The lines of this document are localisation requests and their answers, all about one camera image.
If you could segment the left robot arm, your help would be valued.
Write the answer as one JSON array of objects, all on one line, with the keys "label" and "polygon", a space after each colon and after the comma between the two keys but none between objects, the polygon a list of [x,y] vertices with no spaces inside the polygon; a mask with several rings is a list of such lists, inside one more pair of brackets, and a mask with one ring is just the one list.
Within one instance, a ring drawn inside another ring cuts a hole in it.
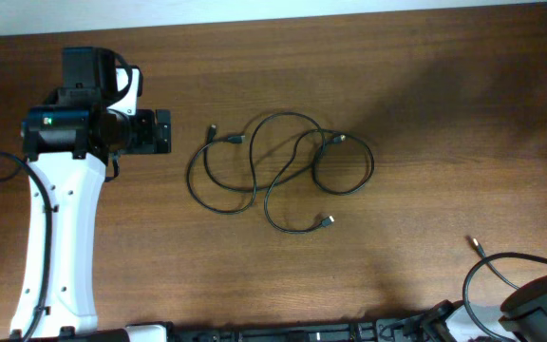
[{"label": "left robot arm", "polygon": [[67,47],[63,85],[22,121],[19,169],[28,175],[30,222],[12,341],[131,341],[98,329],[92,264],[103,185],[122,155],[168,154],[171,114],[139,109],[142,74],[117,52]]}]

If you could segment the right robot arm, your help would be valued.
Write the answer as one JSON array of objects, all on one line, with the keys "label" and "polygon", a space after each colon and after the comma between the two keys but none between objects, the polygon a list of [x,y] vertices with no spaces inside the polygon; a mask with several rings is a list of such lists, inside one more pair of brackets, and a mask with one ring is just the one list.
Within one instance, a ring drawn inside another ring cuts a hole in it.
[{"label": "right robot arm", "polygon": [[[512,293],[496,311],[475,307],[482,324],[491,332],[511,341],[547,341],[547,275],[533,280]],[[467,315],[463,304],[445,301],[422,315],[415,330],[422,341],[491,341]]]}]

